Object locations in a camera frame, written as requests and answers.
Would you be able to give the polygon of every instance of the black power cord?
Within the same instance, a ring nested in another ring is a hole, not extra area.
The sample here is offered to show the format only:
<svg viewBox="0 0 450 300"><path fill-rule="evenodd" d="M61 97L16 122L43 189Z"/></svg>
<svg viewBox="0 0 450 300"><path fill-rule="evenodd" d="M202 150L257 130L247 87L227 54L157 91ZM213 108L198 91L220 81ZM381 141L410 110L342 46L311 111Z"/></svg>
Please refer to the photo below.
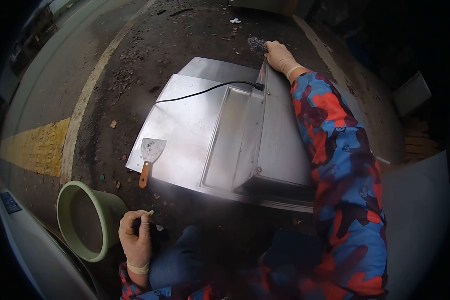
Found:
<svg viewBox="0 0 450 300"><path fill-rule="evenodd" d="M221 83L221 84L217 84L216 86L210 87L208 90L204 90L204 91L201 91L201 92L198 92L198 93L189 94L187 96L183 96L183 97L176 98L176 99L160 100L158 102L155 102L155 104L161 103L161 102L176 101L176 100L181 100L181 99L185 99L185 98L188 98L188 97L197 96L197 95L200 95L200 94L203 94L203 93L206 93L206 92L210 92L211 90L216 89L217 87L223 87L223 86L226 86L226 85L229 85L229 84L246 84L246 85L250 85L250 86L256 88L259 91L263 91L264 88L265 88L265 85L261 84L261 83L252 83L252 82L242 81L242 80L228 81L228 82L224 82L224 83Z"/></svg>

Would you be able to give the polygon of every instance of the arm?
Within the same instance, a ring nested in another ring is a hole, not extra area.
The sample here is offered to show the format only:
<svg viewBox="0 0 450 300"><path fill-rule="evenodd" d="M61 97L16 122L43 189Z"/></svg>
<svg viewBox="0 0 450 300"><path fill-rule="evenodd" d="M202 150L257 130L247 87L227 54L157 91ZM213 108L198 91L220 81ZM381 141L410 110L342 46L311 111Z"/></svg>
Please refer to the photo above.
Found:
<svg viewBox="0 0 450 300"><path fill-rule="evenodd" d="M381 175L365 129L323 75L303 67L290 72L298 65L293 57L276 68L274 64L290 53L279 45L267 42L267 59L292 83L298 128L317 184L315 225L324 244L322 263L314 269L313 280L300 282L300 290L319 291L326 299L384 295L387 249Z"/></svg>
<svg viewBox="0 0 450 300"><path fill-rule="evenodd" d="M126 263L120 265L123 299L143 294L148 287L152 255L149 218L153 213L144 210L127 212L120 220L118 236L126 255ZM141 219L139 237L133 234L133 220L138 218Z"/></svg>

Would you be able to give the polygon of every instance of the latex glove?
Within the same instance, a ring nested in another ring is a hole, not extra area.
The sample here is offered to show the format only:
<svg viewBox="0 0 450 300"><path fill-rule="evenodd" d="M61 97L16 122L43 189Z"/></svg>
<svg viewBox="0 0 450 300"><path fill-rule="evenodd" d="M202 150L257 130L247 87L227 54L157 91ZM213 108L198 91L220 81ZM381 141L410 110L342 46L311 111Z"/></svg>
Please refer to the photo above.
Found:
<svg viewBox="0 0 450 300"><path fill-rule="evenodd" d="M143 275L150 270L152 243L150 242L150 216L154 211L130 211L120 220L118 237L126 256L126 266L132 273ZM141 219L139 237L133 234L133 220Z"/></svg>
<svg viewBox="0 0 450 300"><path fill-rule="evenodd" d="M287 50L285 45L280 44L278 41L267 41L265 46L267 46L268 50L268 53L265 53L265 57L267 58L270 66L273 69L285 74L288 80L290 80L290 75L296 69L304 69L302 73L308 71L307 68L295 61L292 53Z"/></svg>

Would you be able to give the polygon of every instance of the wooden handle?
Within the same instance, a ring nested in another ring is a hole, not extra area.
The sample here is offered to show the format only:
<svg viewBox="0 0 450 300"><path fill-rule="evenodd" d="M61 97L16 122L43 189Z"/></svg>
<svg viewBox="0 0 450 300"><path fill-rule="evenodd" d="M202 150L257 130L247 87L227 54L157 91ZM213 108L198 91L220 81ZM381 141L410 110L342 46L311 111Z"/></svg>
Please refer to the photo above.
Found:
<svg viewBox="0 0 450 300"><path fill-rule="evenodd" d="M138 182L138 186L140 188L144 188L147 186L148 171L150 170L151 165L152 165L152 163L149 161L143 162L143 168L141 169L140 181Z"/></svg>

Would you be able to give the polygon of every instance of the putty knife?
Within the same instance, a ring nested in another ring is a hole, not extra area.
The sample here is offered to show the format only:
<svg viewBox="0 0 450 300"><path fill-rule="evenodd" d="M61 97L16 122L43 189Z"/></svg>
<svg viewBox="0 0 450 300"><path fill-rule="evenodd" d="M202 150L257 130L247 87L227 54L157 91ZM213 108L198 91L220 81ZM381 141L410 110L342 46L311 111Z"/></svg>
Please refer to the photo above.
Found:
<svg viewBox="0 0 450 300"><path fill-rule="evenodd" d="M152 163L162 154L166 140L147 139L143 138L141 141L141 157L143 158L143 168L141 169L140 181L138 186L144 188L147 186L148 171Z"/></svg>

